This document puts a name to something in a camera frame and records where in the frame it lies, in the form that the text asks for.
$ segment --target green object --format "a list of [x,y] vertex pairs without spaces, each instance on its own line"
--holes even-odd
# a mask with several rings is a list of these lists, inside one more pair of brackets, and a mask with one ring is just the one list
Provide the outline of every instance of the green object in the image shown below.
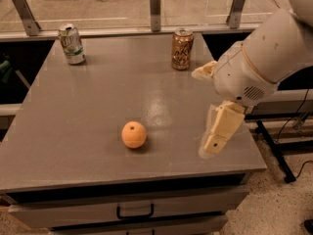
[[0,65],[0,74],[2,76],[1,81],[3,83],[7,83],[9,80],[9,77],[11,75],[11,72],[13,70],[13,67],[11,66],[10,62],[5,60],[1,65]]

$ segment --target brown can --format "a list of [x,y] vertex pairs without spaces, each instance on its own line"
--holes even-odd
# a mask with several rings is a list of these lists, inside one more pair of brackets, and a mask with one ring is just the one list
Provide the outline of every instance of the brown can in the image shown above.
[[172,67],[186,70],[190,66],[191,52],[194,43],[193,32],[187,28],[177,28],[172,41]]

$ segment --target floor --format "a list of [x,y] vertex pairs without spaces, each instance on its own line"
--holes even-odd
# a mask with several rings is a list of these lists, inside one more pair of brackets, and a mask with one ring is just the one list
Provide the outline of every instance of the floor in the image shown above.
[[[57,29],[68,19],[83,28],[148,26],[150,23],[149,0],[27,0],[33,14],[43,29]],[[223,24],[232,0],[162,0],[162,23]],[[288,0],[276,0],[288,9]],[[0,0],[0,31],[22,30],[22,24],[11,0]],[[272,0],[246,0],[243,22],[264,21],[278,7]],[[266,122],[272,133],[277,133],[284,121]],[[251,131],[255,123],[248,123]],[[303,221],[313,218],[313,164],[307,164],[300,177],[286,184],[261,136],[254,134],[259,150],[268,169],[255,173],[248,182],[250,194],[234,211],[228,211],[228,223],[221,235],[305,235]],[[287,156],[294,174],[305,161],[313,156]],[[16,221],[0,212],[0,235],[47,234],[46,231],[27,231]]]

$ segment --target orange fruit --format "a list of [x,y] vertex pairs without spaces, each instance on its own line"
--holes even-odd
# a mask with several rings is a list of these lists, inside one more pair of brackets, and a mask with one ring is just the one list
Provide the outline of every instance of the orange fruit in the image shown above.
[[128,148],[136,149],[141,147],[147,138],[147,131],[144,125],[138,121],[130,121],[125,124],[121,131],[123,143]]

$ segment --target black stand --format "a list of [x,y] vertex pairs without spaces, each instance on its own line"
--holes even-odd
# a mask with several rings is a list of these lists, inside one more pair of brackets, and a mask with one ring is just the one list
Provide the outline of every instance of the black stand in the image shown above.
[[267,132],[267,129],[263,125],[262,121],[257,121],[257,128],[255,129],[256,133],[262,133],[265,141],[270,146],[273,155],[276,157],[280,169],[285,173],[285,182],[291,183],[295,182],[295,177],[285,161],[284,150],[300,150],[307,147],[313,147],[313,141],[302,141],[302,142],[292,142],[292,143],[283,143],[275,144],[270,134]]

